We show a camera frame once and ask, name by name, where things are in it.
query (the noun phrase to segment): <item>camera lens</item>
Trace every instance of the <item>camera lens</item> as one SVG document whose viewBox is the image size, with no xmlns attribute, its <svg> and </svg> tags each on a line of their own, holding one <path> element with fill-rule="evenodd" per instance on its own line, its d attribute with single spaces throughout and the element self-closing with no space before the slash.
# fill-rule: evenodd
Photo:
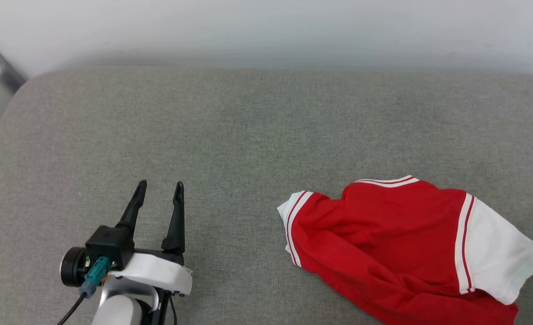
<svg viewBox="0 0 533 325">
<path fill-rule="evenodd" d="M 66 252 L 60 265 L 60 278 L 64 285 L 79 287 L 84 283 L 86 257 L 85 247 L 72 247 Z"/>
</svg>

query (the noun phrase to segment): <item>red and white garment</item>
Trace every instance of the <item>red and white garment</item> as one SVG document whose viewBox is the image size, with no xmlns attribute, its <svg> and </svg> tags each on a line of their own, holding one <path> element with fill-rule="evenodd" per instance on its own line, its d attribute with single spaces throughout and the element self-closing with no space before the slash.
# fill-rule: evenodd
<svg viewBox="0 0 533 325">
<path fill-rule="evenodd" d="M 293 263 L 388 324 L 512 324 L 533 241 L 485 203 L 412 176 L 278 208 Z"/>
</svg>

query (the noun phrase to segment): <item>teal connector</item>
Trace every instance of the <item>teal connector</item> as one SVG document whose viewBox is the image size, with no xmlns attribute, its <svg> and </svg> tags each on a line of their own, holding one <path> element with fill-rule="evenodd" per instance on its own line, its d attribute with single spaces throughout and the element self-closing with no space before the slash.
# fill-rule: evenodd
<svg viewBox="0 0 533 325">
<path fill-rule="evenodd" d="M 107 257 L 99 257 L 86 274 L 84 283 L 78 288 L 80 295 L 85 293 L 85 298 L 90 299 L 96 292 L 96 288 L 98 288 L 102 279 L 108 275 L 111 269 L 112 264 L 110 264 L 110 260 Z"/>
</svg>

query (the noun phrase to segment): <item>gray fabric surface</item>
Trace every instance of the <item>gray fabric surface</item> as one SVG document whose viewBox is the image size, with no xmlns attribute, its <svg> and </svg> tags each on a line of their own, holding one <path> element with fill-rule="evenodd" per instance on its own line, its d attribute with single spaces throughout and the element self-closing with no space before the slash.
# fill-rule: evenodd
<svg viewBox="0 0 533 325">
<path fill-rule="evenodd" d="M 135 241 L 158 248 L 186 187 L 188 324 L 378 324 L 285 251 L 279 204 L 412 174 L 469 191 L 533 238 L 533 76 L 97 68 L 35 78 L 0 123 L 0 324 L 76 300 L 65 251 L 149 181 Z M 516 323 L 533 325 L 533 277 Z M 89 324 L 97 299 L 69 324 Z"/>
</svg>

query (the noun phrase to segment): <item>black cable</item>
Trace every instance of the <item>black cable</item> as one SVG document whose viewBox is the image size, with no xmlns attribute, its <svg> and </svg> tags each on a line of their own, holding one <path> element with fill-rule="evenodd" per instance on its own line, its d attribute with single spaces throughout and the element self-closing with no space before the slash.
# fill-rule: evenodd
<svg viewBox="0 0 533 325">
<path fill-rule="evenodd" d="M 172 296 L 168 295 L 170 298 L 170 306 L 172 307 L 172 313 L 174 314 L 174 325 L 178 325 L 178 318 L 176 317 L 176 309 L 174 309 L 174 302 L 172 302 Z"/>
<path fill-rule="evenodd" d="M 58 325 L 64 325 L 64 323 L 66 323 L 68 318 L 70 318 L 70 316 L 72 316 L 72 314 L 76 311 L 78 306 L 82 303 L 82 301 L 84 300 L 86 294 L 87 294 L 86 292 L 83 292 L 82 294 L 80 294 L 80 298 L 78 298 L 76 303 L 72 306 L 72 308 L 70 308 L 70 311 L 68 311 L 66 316 L 64 316 L 64 318 L 62 318 L 62 320 L 58 323 Z"/>
</svg>

